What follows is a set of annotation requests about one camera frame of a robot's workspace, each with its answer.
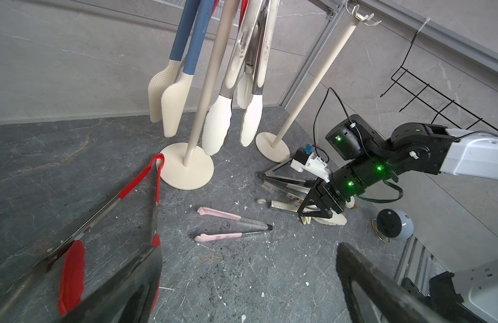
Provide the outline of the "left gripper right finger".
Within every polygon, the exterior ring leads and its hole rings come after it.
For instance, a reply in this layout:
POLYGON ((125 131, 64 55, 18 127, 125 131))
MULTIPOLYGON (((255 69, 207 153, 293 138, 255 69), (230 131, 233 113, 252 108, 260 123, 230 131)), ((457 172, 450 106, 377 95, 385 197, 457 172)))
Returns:
POLYGON ((337 247, 336 271, 352 322, 379 322, 377 308, 388 322, 445 322, 348 243, 337 247))

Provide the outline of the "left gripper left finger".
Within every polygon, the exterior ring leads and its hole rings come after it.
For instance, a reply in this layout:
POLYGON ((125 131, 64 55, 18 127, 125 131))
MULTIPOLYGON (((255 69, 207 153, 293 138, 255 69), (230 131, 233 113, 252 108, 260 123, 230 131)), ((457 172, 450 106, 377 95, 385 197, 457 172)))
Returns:
POLYGON ((150 246, 59 322, 147 322, 161 271, 161 248, 150 246))

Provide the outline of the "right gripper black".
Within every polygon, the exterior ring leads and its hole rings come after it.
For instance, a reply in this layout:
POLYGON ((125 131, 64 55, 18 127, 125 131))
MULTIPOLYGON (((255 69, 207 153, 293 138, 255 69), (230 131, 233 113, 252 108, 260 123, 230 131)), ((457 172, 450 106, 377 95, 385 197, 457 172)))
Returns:
POLYGON ((297 210, 301 217, 332 218, 332 213, 342 213, 345 203, 357 197, 370 203, 392 203, 395 199, 373 199, 364 197, 366 189, 382 181, 386 186, 398 190, 398 172, 385 163, 375 161, 352 161, 329 176, 330 182, 316 180, 303 203, 297 210))

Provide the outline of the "blue handle cream tongs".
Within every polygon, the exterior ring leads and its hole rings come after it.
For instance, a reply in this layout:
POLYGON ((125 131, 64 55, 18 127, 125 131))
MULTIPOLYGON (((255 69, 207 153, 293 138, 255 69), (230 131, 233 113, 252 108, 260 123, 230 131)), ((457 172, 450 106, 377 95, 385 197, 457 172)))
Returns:
POLYGON ((211 15, 214 0, 188 0, 181 15, 167 67, 153 76, 148 86, 149 115, 162 122, 164 137, 176 135, 188 98, 211 15))

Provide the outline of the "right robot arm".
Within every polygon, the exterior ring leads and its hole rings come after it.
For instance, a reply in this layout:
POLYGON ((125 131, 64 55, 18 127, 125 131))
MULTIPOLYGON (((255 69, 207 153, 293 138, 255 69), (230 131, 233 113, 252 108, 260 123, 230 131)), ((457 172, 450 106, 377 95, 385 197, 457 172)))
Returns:
POLYGON ((362 198, 378 182, 398 191, 398 177, 416 171, 498 180, 498 134, 408 122, 382 138, 358 114, 335 126, 325 137, 348 163, 320 175, 299 206, 302 217, 330 219, 342 213, 352 197, 362 198))

